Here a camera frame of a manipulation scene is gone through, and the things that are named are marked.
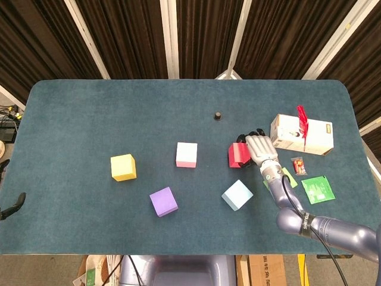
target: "yellow object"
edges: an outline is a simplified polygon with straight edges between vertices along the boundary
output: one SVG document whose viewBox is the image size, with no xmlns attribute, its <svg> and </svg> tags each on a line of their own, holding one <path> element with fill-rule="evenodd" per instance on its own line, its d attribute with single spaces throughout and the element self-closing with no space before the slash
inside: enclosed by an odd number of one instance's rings
<svg viewBox="0 0 381 286">
<path fill-rule="evenodd" d="M 111 157 L 111 176 L 118 182 L 136 179 L 135 160 L 131 154 Z"/>
<path fill-rule="evenodd" d="M 305 254 L 298 254 L 298 264 L 299 264 L 299 274 L 300 274 L 300 282 L 302 286 L 310 286 L 310 282 L 308 280 L 308 273 L 307 273 L 307 265 L 304 266 L 305 263 Z"/>
</svg>

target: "dark curtain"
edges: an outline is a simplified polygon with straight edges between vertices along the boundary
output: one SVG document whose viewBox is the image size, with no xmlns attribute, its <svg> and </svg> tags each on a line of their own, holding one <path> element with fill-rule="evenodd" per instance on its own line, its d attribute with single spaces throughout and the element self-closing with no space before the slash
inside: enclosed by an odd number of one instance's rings
<svg viewBox="0 0 381 286">
<path fill-rule="evenodd" d="M 376 158 L 381 162 L 381 127 L 365 134 L 363 140 Z"/>
<path fill-rule="evenodd" d="M 227 69 L 243 0 L 176 3 L 180 78 L 216 78 Z"/>
<path fill-rule="evenodd" d="M 319 79 L 338 79 L 346 86 L 360 128 L 381 116 L 381 2 L 373 8 Z"/>
<path fill-rule="evenodd" d="M 77 1 L 112 79 L 167 79 L 159 0 Z"/>
<path fill-rule="evenodd" d="M 234 70 L 301 79 L 356 0 L 253 0 Z"/>
<path fill-rule="evenodd" d="M 0 1 L 0 84 L 26 103 L 42 79 L 101 75 L 64 1 Z"/>
</svg>

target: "light blue cube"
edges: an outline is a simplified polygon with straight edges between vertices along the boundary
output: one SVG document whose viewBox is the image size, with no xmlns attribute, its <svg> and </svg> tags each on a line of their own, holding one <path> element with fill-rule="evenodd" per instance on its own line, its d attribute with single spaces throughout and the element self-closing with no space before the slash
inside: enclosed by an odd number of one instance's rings
<svg viewBox="0 0 381 286">
<path fill-rule="evenodd" d="M 234 211 L 236 211 L 250 200 L 252 196 L 252 192 L 238 180 L 223 193 L 222 198 Z"/>
</svg>

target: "pink cube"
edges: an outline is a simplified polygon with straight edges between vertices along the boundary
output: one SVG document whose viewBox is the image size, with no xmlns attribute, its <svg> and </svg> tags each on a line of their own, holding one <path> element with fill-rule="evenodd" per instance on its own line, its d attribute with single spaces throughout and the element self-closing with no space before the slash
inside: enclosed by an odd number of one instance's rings
<svg viewBox="0 0 381 286">
<path fill-rule="evenodd" d="M 178 209 L 176 200 L 174 199 L 169 186 L 149 195 L 149 197 L 151 198 L 156 214 L 159 217 L 165 216 Z"/>
<path fill-rule="evenodd" d="M 196 168 L 197 163 L 197 143 L 177 143 L 176 166 L 186 168 Z"/>
<path fill-rule="evenodd" d="M 239 163 L 245 164 L 250 160 L 250 152 L 246 143 L 233 143 L 229 147 L 229 167 L 240 168 Z"/>
</svg>

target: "small snack packet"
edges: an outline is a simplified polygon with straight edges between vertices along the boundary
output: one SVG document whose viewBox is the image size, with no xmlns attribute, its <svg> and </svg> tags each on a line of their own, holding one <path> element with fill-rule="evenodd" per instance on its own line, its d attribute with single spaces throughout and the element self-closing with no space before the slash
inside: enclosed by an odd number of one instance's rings
<svg viewBox="0 0 381 286">
<path fill-rule="evenodd" d="M 307 175 L 302 157 L 291 158 L 293 169 L 298 176 Z"/>
</svg>

